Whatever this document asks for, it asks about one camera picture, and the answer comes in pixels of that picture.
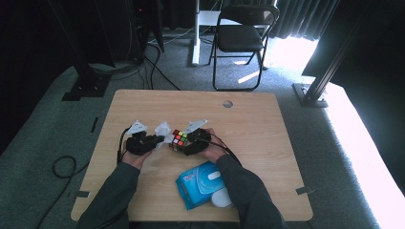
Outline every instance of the table top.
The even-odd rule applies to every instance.
[[[274,94],[119,90],[80,187],[90,195],[76,199],[72,219],[80,218],[116,168],[119,138],[125,128],[138,120],[148,127],[148,135],[153,135],[164,121],[172,131],[182,131],[189,121],[202,119],[208,120],[202,127],[213,128],[244,167],[262,179],[285,220],[312,218],[308,195],[296,192],[304,183]],[[210,202],[186,211],[175,181],[182,172],[204,162],[201,156],[185,156],[163,144],[143,164],[137,192],[128,207],[130,220],[239,220],[235,208],[216,208]]]

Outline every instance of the blue wipes package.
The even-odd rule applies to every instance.
[[[220,171],[209,161],[182,173],[176,184],[187,210],[208,202],[213,193],[224,188]]]

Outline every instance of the dark gray sleeve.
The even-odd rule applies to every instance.
[[[230,155],[217,160],[229,197],[239,212],[241,228],[288,228],[262,180]]]
[[[128,228],[126,209],[137,191],[139,174],[139,169],[119,163],[81,215],[76,228],[95,228],[107,221],[114,222],[110,227],[117,228],[117,224],[121,224],[121,228]]]

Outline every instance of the person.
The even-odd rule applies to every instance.
[[[209,146],[199,152],[216,164],[227,188],[232,203],[237,208],[240,228],[288,228],[281,213],[271,201],[266,186],[251,171],[243,168],[219,145],[223,142],[213,135]],[[124,154],[114,172],[106,179],[95,199],[80,217],[76,228],[128,228],[127,206],[137,191],[138,178],[147,157]]]

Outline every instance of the rubik's cube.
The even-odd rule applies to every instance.
[[[187,140],[187,134],[179,130],[175,130],[172,134],[174,136],[172,143],[169,143],[169,147],[174,151],[182,152],[185,147],[185,141]]]

